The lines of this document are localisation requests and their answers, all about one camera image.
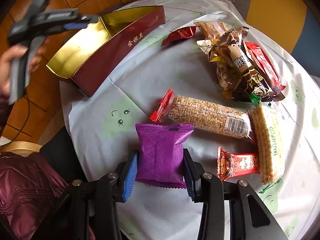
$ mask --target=barcode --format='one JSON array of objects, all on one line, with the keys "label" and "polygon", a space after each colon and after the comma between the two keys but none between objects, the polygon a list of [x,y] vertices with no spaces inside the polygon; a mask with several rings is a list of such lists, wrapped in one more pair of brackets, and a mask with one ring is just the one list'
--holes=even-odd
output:
[{"label": "barcode", "polygon": [[249,135],[250,129],[245,120],[239,120],[239,119],[234,119],[232,117],[227,117],[224,131],[233,133],[239,136],[247,137]]}]

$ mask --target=black cable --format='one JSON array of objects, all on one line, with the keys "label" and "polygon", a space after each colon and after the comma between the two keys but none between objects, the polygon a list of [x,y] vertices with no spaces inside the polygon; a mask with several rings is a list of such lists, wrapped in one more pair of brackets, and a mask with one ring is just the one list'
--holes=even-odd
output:
[{"label": "black cable", "polygon": [[29,117],[30,117],[30,101],[29,101],[29,97],[28,97],[27,93],[26,93],[26,98],[27,98],[27,101],[28,101],[28,115],[27,115],[27,118],[26,118],[24,124],[22,125],[21,129],[18,131],[16,136],[10,142],[2,145],[1,147],[11,144],[19,136],[19,134],[22,132],[23,128],[26,126],[26,124],[27,124],[27,122],[29,120]]}]

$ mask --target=wooden chair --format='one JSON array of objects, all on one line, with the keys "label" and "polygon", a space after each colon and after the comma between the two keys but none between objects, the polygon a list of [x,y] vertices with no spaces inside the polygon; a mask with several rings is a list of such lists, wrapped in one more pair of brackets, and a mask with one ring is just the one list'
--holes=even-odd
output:
[{"label": "wooden chair", "polygon": [[42,145],[30,142],[12,142],[8,145],[4,145],[0,147],[1,152],[12,152],[15,154],[19,154],[22,156],[28,156],[33,152],[39,152]]}]

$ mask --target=purple snack package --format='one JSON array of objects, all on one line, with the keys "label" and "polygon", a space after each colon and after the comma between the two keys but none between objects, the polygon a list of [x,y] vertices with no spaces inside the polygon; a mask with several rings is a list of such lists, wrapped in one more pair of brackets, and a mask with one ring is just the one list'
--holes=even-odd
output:
[{"label": "purple snack package", "polygon": [[186,188],[183,181],[182,144],[193,132],[192,124],[136,124],[142,152],[136,181],[168,188]]}]

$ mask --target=maroon box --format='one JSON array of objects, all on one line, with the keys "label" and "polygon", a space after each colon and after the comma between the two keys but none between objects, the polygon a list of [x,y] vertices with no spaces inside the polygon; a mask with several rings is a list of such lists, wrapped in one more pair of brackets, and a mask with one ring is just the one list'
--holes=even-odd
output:
[{"label": "maroon box", "polygon": [[47,69],[91,97],[143,37],[165,23],[163,6],[111,12],[80,30],[52,57]]}]

